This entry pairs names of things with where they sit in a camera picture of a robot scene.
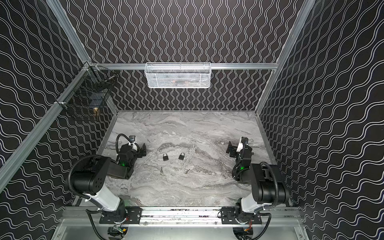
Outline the black padlock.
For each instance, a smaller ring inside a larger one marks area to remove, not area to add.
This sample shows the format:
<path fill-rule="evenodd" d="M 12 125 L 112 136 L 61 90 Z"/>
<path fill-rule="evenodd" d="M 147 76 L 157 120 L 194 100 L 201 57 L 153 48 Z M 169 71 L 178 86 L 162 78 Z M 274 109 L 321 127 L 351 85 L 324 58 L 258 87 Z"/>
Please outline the black padlock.
<path fill-rule="evenodd" d="M 179 160 L 183 161 L 185 158 L 185 153 L 181 153 L 178 157 Z"/>
<path fill-rule="evenodd" d="M 163 161 L 168 161 L 169 160 L 169 157 L 166 153 L 163 154 Z"/>

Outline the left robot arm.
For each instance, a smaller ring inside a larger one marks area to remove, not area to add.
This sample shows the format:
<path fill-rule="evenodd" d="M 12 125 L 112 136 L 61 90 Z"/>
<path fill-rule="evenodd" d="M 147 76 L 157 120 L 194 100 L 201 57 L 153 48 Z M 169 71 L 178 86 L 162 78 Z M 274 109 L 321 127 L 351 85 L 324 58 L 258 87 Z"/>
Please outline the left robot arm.
<path fill-rule="evenodd" d="M 70 169 L 68 187 L 73 194 L 98 207 L 100 224 L 139 224 L 143 210 L 126 207 L 124 200 L 106 186 L 105 180 L 107 176 L 130 179 L 137 159 L 146 154 L 146 145 L 140 148 L 137 144 L 125 144 L 118 150 L 117 163 L 110 157 L 85 156 Z"/>

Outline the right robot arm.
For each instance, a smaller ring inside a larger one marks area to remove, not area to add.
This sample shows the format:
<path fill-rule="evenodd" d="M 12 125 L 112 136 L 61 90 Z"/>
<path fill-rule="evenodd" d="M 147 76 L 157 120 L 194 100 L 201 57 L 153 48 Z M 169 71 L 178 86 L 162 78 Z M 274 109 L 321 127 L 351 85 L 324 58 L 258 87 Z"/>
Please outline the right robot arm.
<path fill-rule="evenodd" d="M 261 211 L 289 204 L 289 191 L 277 165 L 267 162 L 252 163 L 253 149 L 248 138 L 241 138 L 237 146 L 229 142 L 226 153 L 235 159 L 232 178 L 239 184 L 251 186 L 251 193 L 240 198 L 234 207 L 221 209 L 224 225 L 261 223 Z"/>

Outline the brass object in basket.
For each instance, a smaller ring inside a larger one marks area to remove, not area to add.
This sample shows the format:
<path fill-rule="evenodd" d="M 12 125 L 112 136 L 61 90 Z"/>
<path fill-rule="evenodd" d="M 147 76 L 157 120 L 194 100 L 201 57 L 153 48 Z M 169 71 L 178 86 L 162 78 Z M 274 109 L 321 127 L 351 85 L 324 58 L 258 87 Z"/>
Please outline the brass object in basket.
<path fill-rule="evenodd" d="M 99 108 L 93 108 L 93 116 L 96 118 L 100 115 Z"/>

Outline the white mesh basket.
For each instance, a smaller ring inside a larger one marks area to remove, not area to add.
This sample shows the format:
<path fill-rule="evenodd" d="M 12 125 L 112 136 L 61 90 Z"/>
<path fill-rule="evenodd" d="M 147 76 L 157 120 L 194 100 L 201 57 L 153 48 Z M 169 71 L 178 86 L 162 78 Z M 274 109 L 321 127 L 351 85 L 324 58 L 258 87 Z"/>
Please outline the white mesh basket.
<path fill-rule="evenodd" d="M 145 77 L 153 89 L 207 89 L 212 66 L 209 62 L 148 62 Z"/>

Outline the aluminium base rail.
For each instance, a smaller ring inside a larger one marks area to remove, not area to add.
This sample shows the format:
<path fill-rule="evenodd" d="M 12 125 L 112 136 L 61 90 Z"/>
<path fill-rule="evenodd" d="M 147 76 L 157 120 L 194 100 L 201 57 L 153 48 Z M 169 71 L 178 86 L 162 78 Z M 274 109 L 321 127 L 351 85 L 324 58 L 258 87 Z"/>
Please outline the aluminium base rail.
<path fill-rule="evenodd" d="M 126 207 L 123 221 L 114 221 L 110 214 L 102 213 L 99 224 L 125 224 L 140 227 L 192 226 L 222 227 L 261 225 L 255 213 L 241 214 L 235 207 Z"/>

